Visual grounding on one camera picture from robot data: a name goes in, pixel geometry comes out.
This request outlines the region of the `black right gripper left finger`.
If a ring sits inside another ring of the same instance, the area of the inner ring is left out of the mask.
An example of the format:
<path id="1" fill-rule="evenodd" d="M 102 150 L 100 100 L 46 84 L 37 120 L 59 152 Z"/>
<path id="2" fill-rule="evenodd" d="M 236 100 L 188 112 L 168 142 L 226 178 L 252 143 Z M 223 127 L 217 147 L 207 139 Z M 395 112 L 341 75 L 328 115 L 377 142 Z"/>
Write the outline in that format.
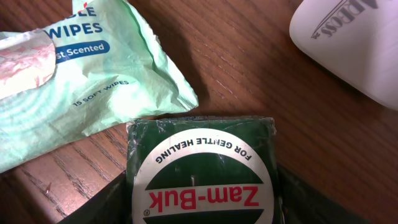
<path id="1" fill-rule="evenodd" d="M 79 209 L 58 224 L 132 223 L 127 207 L 126 172 L 123 171 Z"/>

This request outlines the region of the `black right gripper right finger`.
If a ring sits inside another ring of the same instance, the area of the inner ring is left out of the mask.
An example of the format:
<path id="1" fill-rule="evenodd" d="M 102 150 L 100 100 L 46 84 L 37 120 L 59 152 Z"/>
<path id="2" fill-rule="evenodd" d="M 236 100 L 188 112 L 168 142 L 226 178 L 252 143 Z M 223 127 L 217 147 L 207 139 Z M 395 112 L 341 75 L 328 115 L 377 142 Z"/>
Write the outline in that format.
<path id="1" fill-rule="evenodd" d="M 285 167 L 277 166 L 286 224 L 369 224 L 330 200 Z"/>

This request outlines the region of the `dark green round-label pack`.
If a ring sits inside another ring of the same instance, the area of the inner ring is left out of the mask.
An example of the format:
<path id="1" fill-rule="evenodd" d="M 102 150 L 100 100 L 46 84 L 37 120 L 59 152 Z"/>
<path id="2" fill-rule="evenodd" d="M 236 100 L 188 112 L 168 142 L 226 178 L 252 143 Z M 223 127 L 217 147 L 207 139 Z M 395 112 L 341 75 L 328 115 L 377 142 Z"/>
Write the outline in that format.
<path id="1" fill-rule="evenodd" d="M 273 119 L 138 119 L 127 131 L 133 223 L 284 222 Z"/>

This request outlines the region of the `teal crinkled snack pack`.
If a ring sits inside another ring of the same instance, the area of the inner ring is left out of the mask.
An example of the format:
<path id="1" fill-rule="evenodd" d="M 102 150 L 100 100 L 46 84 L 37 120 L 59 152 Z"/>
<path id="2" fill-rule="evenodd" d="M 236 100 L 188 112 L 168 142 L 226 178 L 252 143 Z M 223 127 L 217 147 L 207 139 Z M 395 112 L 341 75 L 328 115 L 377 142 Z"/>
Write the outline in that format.
<path id="1" fill-rule="evenodd" d="M 47 26 L 54 73 L 1 99 L 1 170 L 112 126 L 198 106 L 150 25 L 124 0 L 94 0 Z"/>

